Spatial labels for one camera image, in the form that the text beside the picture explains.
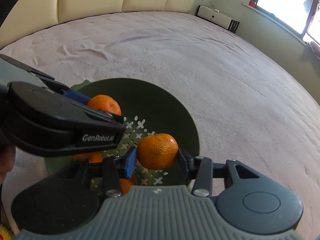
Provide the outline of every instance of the gray gripper base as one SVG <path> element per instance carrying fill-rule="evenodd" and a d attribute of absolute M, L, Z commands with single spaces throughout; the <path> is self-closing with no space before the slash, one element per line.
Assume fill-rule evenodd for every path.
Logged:
<path fill-rule="evenodd" d="M 131 188 L 108 198 L 88 224 L 61 235 L 21 231 L 15 240 L 301 240 L 294 230 L 253 235 L 221 218 L 209 198 L 191 195 L 186 186 Z"/>
<path fill-rule="evenodd" d="M 23 81 L 38 87 L 48 88 L 39 78 L 20 69 L 0 57 L 0 84 L 7 86 L 10 82 Z"/>

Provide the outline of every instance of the orange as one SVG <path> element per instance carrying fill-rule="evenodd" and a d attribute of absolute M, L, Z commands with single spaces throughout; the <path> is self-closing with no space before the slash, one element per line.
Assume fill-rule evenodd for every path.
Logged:
<path fill-rule="evenodd" d="M 89 159 L 89 163 L 100 163 L 103 160 L 102 153 L 94 152 L 94 153 L 81 153 L 77 155 L 73 155 L 72 161 L 76 161 L 78 159 Z"/>
<path fill-rule="evenodd" d="M 96 109 L 104 110 L 113 114 L 121 115 L 121 109 L 118 103 L 106 95 L 97 95 L 89 100 L 87 106 Z"/>
<path fill-rule="evenodd" d="M 138 185 L 137 177 L 133 173 L 130 179 L 120 179 L 123 194 L 127 194 L 132 185 Z"/>
<path fill-rule="evenodd" d="M 149 170 L 163 170 L 174 164 L 178 148 L 176 140 L 169 134 L 149 135 L 139 141 L 137 158 Z"/>

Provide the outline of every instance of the cream headboard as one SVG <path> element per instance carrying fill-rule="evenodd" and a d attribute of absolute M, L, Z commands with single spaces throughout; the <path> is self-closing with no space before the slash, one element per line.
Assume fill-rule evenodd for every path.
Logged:
<path fill-rule="evenodd" d="M 193 2 L 194 0 L 18 0 L 14 2 L 12 9 L 9 8 L 10 12 L 4 21 L 0 19 L 0 49 L 39 30 L 80 18 L 132 11 L 188 13 Z"/>

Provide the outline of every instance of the sunlight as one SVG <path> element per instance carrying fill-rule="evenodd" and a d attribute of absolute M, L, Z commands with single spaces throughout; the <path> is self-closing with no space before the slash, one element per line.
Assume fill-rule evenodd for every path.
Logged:
<path fill-rule="evenodd" d="M 309 27 L 308 33 L 318 42 L 320 42 L 320 10 L 317 11 Z"/>
<path fill-rule="evenodd" d="M 312 4 L 312 1 L 305 2 L 306 0 L 259 0 L 257 5 L 302 33 Z"/>

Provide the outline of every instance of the green colander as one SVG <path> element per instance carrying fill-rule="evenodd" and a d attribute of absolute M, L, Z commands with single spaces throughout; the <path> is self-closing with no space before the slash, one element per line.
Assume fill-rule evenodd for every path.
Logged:
<path fill-rule="evenodd" d="M 73 86 L 89 97 L 108 95 L 118 102 L 124 116 L 127 130 L 118 147 L 103 151 L 103 157 L 124 155 L 131 146 L 149 134 L 168 133 L 172 135 L 180 148 L 186 149 L 192 156 L 199 155 L 199 136 L 196 125 L 186 108 L 173 95 L 151 83 L 130 79 L 112 78 L 90 83 L 85 81 Z M 71 163 L 72 156 L 45 158 L 50 174 Z M 188 185 L 179 168 L 178 162 L 165 170 L 152 171 L 136 165 L 139 185 Z M 98 188 L 101 179 L 92 180 L 92 189 Z"/>

